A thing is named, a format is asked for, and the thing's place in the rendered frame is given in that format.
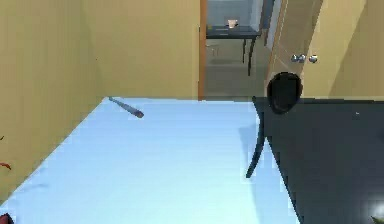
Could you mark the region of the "grey baseball bat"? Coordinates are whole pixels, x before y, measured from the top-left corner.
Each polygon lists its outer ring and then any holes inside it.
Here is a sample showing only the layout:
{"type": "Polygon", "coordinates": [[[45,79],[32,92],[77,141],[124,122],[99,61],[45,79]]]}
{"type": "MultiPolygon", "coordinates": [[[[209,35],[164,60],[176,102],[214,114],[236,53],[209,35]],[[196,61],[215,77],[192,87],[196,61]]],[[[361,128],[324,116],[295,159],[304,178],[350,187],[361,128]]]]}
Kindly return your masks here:
{"type": "Polygon", "coordinates": [[[120,106],[122,109],[126,110],[127,112],[129,112],[130,114],[138,117],[138,118],[143,118],[144,117],[144,113],[128,104],[125,104],[123,102],[120,102],[116,99],[114,99],[113,97],[108,97],[108,99],[111,101],[111,102],[114,102],[115,104],[117,104],[118,106],[120,106]]]}

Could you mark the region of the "black table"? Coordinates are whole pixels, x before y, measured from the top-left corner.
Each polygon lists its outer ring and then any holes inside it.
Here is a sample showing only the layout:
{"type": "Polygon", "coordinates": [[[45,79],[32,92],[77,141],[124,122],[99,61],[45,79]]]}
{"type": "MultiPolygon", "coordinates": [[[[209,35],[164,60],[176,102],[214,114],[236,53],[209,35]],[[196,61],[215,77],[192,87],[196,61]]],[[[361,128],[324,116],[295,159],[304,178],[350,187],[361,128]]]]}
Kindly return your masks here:
{"type": "Polygon", "coordinates": [[[252,57],[256,40],[261,36],[261,31],[256,31],[251,26],[237,25],[230,28],[228,25],[212,26],[206,28],[206,38],[208,40],[241,40],[242,41],[242,62],[245,62],[245,50],[247,41],[250,40],[248,52],[247,75],[251,75],[252,57]]]}

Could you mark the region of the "black oval object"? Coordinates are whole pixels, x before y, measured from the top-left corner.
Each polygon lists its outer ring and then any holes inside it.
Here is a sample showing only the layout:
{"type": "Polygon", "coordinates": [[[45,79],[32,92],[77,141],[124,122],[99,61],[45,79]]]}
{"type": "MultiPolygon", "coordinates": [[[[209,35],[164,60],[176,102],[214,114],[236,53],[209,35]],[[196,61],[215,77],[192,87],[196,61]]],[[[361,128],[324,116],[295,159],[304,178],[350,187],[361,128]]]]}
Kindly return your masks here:
{"type": "Polygon", "coordinates": [[[291,72],[276,74],[267,85],[267,99],[275,114],[285,114],[299,101],[303,91],[301,78],[291,72]]]}

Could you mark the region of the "tan room door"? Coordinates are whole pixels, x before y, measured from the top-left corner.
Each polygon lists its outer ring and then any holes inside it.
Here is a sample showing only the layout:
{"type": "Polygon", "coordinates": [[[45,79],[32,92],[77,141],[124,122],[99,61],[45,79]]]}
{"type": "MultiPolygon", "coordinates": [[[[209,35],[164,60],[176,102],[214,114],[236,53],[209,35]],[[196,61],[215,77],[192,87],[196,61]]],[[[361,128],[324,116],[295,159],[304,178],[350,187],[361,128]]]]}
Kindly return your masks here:
{"type": "Polygon", "coordinates": [[[280,72],[301,76],[322,3],[323,0],[281,0],[265,85],[280,72]],[[293,54],[305,54],[305,62],[292,62],[293,54]]]}

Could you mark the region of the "dark grey table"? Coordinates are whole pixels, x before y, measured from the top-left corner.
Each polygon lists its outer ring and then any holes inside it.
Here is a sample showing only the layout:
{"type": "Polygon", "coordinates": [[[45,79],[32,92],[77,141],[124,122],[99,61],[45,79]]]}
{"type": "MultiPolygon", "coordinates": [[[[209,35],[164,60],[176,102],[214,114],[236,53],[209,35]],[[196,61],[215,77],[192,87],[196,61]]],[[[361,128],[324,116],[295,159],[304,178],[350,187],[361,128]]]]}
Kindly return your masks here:
{"type": "Polygon", "coordinates": [[[252,98],[255,154],[271,148],[300,224],[384,224],[384,102],[252,98]]]}

